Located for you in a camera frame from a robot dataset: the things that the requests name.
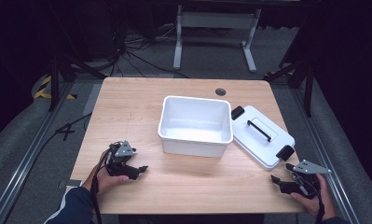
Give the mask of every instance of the gray carpet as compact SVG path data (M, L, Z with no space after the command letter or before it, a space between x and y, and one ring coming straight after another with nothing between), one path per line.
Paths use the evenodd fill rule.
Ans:
M149 61L145 63L133 55L124 54L117 66L102 72L114 77L188 77L224 79L261 79L267 72L279 70L278 64L294 38L297 29L258 29L252 44L257 72L248 71L240 43L246 36L243 31L191 30L185 33L182 67L178 73L172 70L175 42L167 39L147 49L131 51ZM317 83L314 84L311 119L305 119L299 108L299 90L290 90L281 77L271 83L272 90L281 109L284 122L296 139L296 152L300 159L328 165L336 175L330 181L332 194L337 202L338 214L349 218L353 223L372 224L372 183L362 165L357 160L346 134L338 124L329 105L326 103ZM41 80L31 94L34 94ZM57 108L52 122L44 135L45 140L66 123L87 115L93 108L102 81L90 74L79 74L68 93L76 94L75 100L64 100ZM41 125L48 113L49 99L34 99L34 103L21 112L0 134L0 197L17 170L23 156L34 143ZM21 191L19 199L9 213L7 223L42 223L55 210L62 198L66 181L73 169L76 156L82 143L88 118L72 125L75 131L67 136L59 133L44 147ZM351 207L343 202L349 201ZM266 214L265 223L314 223L308 214ZM116 223L117 216L103 216L104 223Z

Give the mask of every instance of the person's hand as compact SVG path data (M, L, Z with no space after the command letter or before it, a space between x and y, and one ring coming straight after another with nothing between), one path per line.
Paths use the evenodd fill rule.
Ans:
M98 165L96 165L91 171L90 175L88 176L87 180L83 183L82 187L90 191L90 187L92 184L92 178L95 175L96 169ZM109 173L107 173L107 170L103 167L97 174L98 177L98 183L99 183L99 192L98 193L103 193L110 189L113 186L120 185L126 181L129 180L129 178L125 175L118 175L118 176L111 176Z
M335 212L334 204L328 192L327 182L325 182L325 179L322 175L317 175L317 178L319 179L320 194L322 196L322 201L324 204L325 214L322 218L322 221L324 221L330 217L335 217L337 214ZM294 192L290 195L297 202L304 205L312 216L317 217L317 214L319 213L319 199L317 198L317 196L312 199L307 199L302 195Z

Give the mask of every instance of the wire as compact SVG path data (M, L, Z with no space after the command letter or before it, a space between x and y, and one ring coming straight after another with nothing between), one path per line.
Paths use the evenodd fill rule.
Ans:
M126 49L132 50L132 51L136 51L139 49L148 49L149 47L153 45L165 42L169 39L175 40L173 38L170 38L175 28L176 27L173 26L170 30L166 31L163 35L155 36L153 42L148 42L148 39L146 39L145 37L142 37L141 35L135 32L129 32L127 33L127 36L125 38Z
M77 123L77 122L79 122L79 121L81 121L81 120L84 119L84 118L87 118L87 117L90 116L91 114L92 114L92 113L89 113L88 115L86 115L86 116L84 116L84 117L82 117L82 118L80 118L80 119L77 119L77 120L75 120L75 121L73 121L73 122L71 122L71 123L67 123L67 124L63 125L60 129L57 129L57 130L55 131L55 133L54 133L52 136L50 136L50 137L46 140L46 142L43 144L43 146L41 146L41 148L38 149L38 152L37 152L36 156L34 157L34 160L32 161L32 164L31 164L29 170L28 170L27 173L25 174L25 181L23 181L23 183L21 183L21 187L20 187L20 190L21 190L21 191L23 191L23 188L25 187L25 183L26 183L26 181L28 180L29 174L31 173L32 169L34 168L34 165L36 164L36 161L37 161L38 157L40 156L41 152L42 152L43 149L46 147L46 145L47 145L47 144L52 140L52 138L54 138L55 135L57 135L58 133L60 133L60 132L63 131L64 129L68 128L69 126L71 126L71 125L73 125L73 124L75 124L75 123ZM15 203L18 201L18 199L20 198L20 196L21 196L20 194L17 195L17 197L16 197L16 199L15 199L15 201L14 201L13 204L15 204Z
M143 75L142 74L142 72L135 66L135 65L133 65L133 63L131 63L131 61L129 60L129 59L127 59L126 57L124 57L124 56L122 56L125 60L127 60L128 61L128 63L133 67L133 68L135 68L138 72L139 72L139 74L142 76L142 77L146 77L145 75Z
M133 53L131 53L131 52L129 52L129 51L127 51L127 53L130 54L130 55L133 55L134 57L136 57L137 59L139 59L139 60L141 60L141 61L143 61L143 62L145 62L145 63L150 64L151 66L153 66L153 67L155 67L155 68L157 68L157 69L159 69L159 70L162 70L162 71L165 71L165 72L170 72L170 73L175 73L175 74L178 74L178 75L183 76L183 77L185 77L185 78L189 78L188 76L186 76L186 75L184 75L184 74L182 74L182 73L179 73L179 72L176 72L176 71L170 71L170 70L168 70L168 69L164 69L164 68L158 67L158 66L156 66L156 65L154 65L154 64L152 64L152 63L146 61L145 59L143 59L143 58L141 58L141 57L139 57L139 56L137 56L137 55L135 55L135 54L133 54Z
M96 215L96 218L98 219L98 224L102 224L101 211L99 209L98 199L96 197L96 194L99 192L98 173L104 167L102 166L102 163L107 159L107 155L109 154L109 152L110 152L109 149L104 152L104 155L102 156L101 160L96 166L95 174L93 175L92 184L90 187L91 198L92 198L93 206L95 208L95 215Z
M89 113L89 116L84 120L84 130L85 131L87 130L87 122L90 120L91 115L92 115L92 113Z
M319 224L322 222L322 218L324 216L324 204L323 204L323 200L322 200L322 195L320 194L320 192L307 180L305 180L304 178L302 178L303 182L308 184L312 189L313 191L316 193L316 196L317 198L319 199L319 213L317 214L317 217L316 217L316 222L315 224Z
M112 71L110 72L110 75L109 75L110 77L113 75L114 67L116 66L116 63L117 63L117 62L113 63Z
M116 63L116 67L117 67L117 73L121 73L121 76L124 77L124 74L122 73L121 69L119 69L118 67L118 63Z
M110 61L109 63L105 63L105 64L102 64L102 65L98 65L98 66L95 66L95 67L92 67L94 70L97 70L97 71L101 71L101 70L104 70L108 67L110 67L111 65L113 65L113 63L115 63L116 61L113 60L113 61ZM86 70L82 69L82 68L79 68L79 67L72 67L72 69L75 71L75 72L86 72Z

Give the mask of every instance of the white container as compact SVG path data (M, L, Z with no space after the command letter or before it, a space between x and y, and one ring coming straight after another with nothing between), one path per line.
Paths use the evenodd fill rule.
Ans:
M163 151L221 157L233 140L231 106L222 100L167 96L158 126Z

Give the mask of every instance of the metal stand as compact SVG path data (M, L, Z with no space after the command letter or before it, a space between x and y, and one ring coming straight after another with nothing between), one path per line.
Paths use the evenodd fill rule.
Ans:
M60 99L60 77L59 73L61 73L64 81L66 82L73 82L76 79L76 74L73 71L71 64L74 63L78 67L84 69L85 71L91 73L92 75L96 76L100 79L105 79L106 76L92 67L82 63L78 59L75 59L65 53L56 53L51 61L51 105L48 111L52 111L55 106L58 104Z
M249 71L255 73L255 61L253 60L250 46L252 45L260 13L261 9L256 10L254 14L183 12L182 6L178 6L176 23L177 40L174 51L173 69L180 69L183 46L182 27L231 28L249 30L247 40L242 41L241 45L247 65L249 66Z
M264 80L266 80L267 82L271 82L274 79L286 75L291 71L294 71L294 73L287 82L290 88L299 88L303 80L305 78L307 79L305 86L304 109L308 117L311 118L310 101L313 87L313 70L310 61L292 63L275 73L267 73L268 76L264 77Z

